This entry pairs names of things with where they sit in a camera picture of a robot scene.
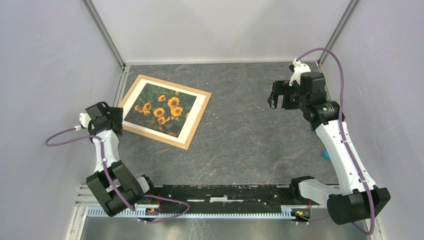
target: wooden frame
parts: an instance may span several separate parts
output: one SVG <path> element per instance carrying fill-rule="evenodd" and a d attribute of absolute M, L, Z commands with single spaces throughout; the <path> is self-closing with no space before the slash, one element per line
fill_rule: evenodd
<path fill-rule="evenodd" d="M 195 114 L 196 115 L 192 115 L 191 112 L 190 115 L 187 114 L 187 120 L 184 120 L 183 123 L 183 127 L 181 128 L 180 132 L 178 133 L 178 136 L 172 136 L 172 135 L 168 135 L 167 133 L 162 133 L 158 130 L 153 130 L 141 125 L 137 125 L 134 123 L 131 123 L 129 121 L 126 121 L 126 116 L 130 113 L 130 111 L 132 111 L 130 114 L 134 115 L 133 112 L 140 110 L 142 107 L 140 105 L 135 105 L 136 101 L 138 101 L 138 99 L 140 98 L 140 96 L 142 96 L 143 93 L 143 89 L 146 88 L 147 84 L 153 85 L 153 86 L 157 86 L 158 89 L 166 89 L 166 90 L 172 90 L 175 91 L 175 94 L 179 94 L 181 90 L 182 94 L 184 95 L 191 95 L 191 96 L 196 96 L 196 98 L 194 98 L 195 102 L 193 103 L 192 106 L 190 106 L 190 109 L 192 109 L 192 107 L 194 108 L 196 106 L 196 110 L 195 110 Z M 120 108 L 123 108 L 124 114 L 123 114 L 123 129 L 151 138 L 151 139 L 155 139 L 158 141 L 161 141 L 163 143 L 167 143 L 182 149 L 187 150 L 190 146 L 190 143 L 193 139 L 193 136 L 195 135 L 196 129 L 199 125 L 200 119 L 203 116 L 203 113 L 205 112 L 205 108 L 206 105 L 209 102 L 209 99 L 211 98 L 211 93 L 210 92 L 206 92 L 206 91 L 202 91 L 202 90 L 198 90 L 195 88 L 191 88 L 191 87 L 187 87 L 187 86 L 183 86 L 180 84 L 176 84 L 173 82 L 168 82 L 168 81 L 164 81 L 164 80 L 160 80 L 157 78 L 153 78 L 150 76 L 145 76 L 145 75 L 138 75 L 137 79 L 135 80 L 134 84 L 132 84 L 131 88 L 128 90 L 128 92 L 126 93 L 125 97 L 122 99 L 122 102 L 119 104 Z M 139 113 L 144 113 L 144 112 L 148 112 L 149 114 L 151 113 L 148 110 L 142 110 L 142 111 L 138 111 Z"/>

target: framed picture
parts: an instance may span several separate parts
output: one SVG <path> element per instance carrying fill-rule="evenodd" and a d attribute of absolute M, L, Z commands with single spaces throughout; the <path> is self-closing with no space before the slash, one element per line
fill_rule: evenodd
<path fill-rule="evenodd" d="M 210 92 L 139 75 L 119 107 L 123 129 L 188 149 Z"/>

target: robotic arm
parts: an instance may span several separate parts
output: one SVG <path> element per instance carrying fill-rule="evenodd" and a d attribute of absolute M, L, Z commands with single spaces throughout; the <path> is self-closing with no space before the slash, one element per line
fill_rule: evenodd
<path fill-rule="evenodd" d="M 300 109 L 303 112 L 303 117 L 310 122 L 312 129 L 324 143 L 340 186 L 339 189 L 336 189 L 318 182 L 311 176 L 298 177 L 292 179 L 290 184 L 293 197 L 311 199 L 325 206 L 332 220 L 338 225 L 352 223 L 371 217 L 365 182 L 371 191 L 375 215 L 378 215 L 390 200 L 389 191 L 385 187 L 378 188 L 362 164 L 351 142 L 344 115 L 342 114 L 339 119 L 339 104 L 335 101 L 327 101 L 324 75 L 319 72 L 311 72 L 306 64 L 296 60 L 293 61 L 290 70 L 294 72 L 290 81 L 274 81 L 267 102 L 271 108 L 275 109 L 278 97 L 282 95 L 281 108 Z M 346 141 L 342 138 L 340 121 Z M 361 180 L 345 142 L 352 150 L 365 181 Z"/>

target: sunflower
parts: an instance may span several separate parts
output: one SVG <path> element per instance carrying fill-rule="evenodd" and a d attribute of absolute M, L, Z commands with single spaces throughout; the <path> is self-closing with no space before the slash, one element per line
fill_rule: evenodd
<path fill-rule="evenodd" d="M 157 100 L 159 101 L 159 102 L 163 102 L 163 101 L 165 101 L 167 99 L 167 97 L 165 96 L 165 95 L 161 95 Z"/>
<path fill-rule="evenodd" d="M 148 102 L 143 106 L 143 108 L 144 108 L 144 110 L 150 110 L 150 109 L 152 109 L 152 104 L 150 102 Z"/>
<path fill-rule="evenodd" d="M 171 109 L 171 114 L 177 118 L 178 116 L 180 116 L 183 113 L 183 108 L 180 106 L 176 106 L 174 108 Z"/>
<path fill-rule="evenodd" d="M 165 124 L 165 123 L 166 123 L 165 118 L 164 118 L 163 116 L 159 117 L 159 118 L 157 119 L 157 122 L 158 122 L 160 125 L 163 125 L 163 124 Z"/>
<path fill-rule="evenodd" d="M 164 115 L 164 113 L 165 113 L 165 111 L 162 107 L 156 108 L 153 112 L 153 114 L 156 118 L 162 117 Z"/>
<path fill-rule="evenodd" d="M 168 100 L 168 107 L 170 109 L 177 107 L 179 104 L 180 104 L 180 99 L 176 96 L 173 96 Z"/>
<path fill-rule="evenodd" d="M 173 131 L 168 131 L 168 132 L 166 132 L 168 135 L 170 135 L 170 136 L 173 136 L 173 137 L 176 137 L 177 136 L 177 134 L 175 133 L 175 132 L 173 132 Z"/>

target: white wall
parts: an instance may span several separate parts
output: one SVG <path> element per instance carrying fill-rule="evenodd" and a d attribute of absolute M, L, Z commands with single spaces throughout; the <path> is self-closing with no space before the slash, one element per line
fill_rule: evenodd
<path fill-rule="evenodd" d="M 422 239 L 424 208 L 424 1 L 361 1 L 334 52 L 345 73 L 352 141 L 391 201 L 381 213 L 385 239 Z M 339 99 L 336 63 L 324 63 Z"/>
<path fill-rule="evenodd" d="M 0 30 L 0 238 L 61 240 L 95 150 L 44 141 L 111 101 L 120 68 L 80 0 L 2 0 Z"/>
<path fill-rule="evenodd" d="M 124 61 L 172 63 L 293 60 L 326 45 L 349 0 L 93 2 Z"/>

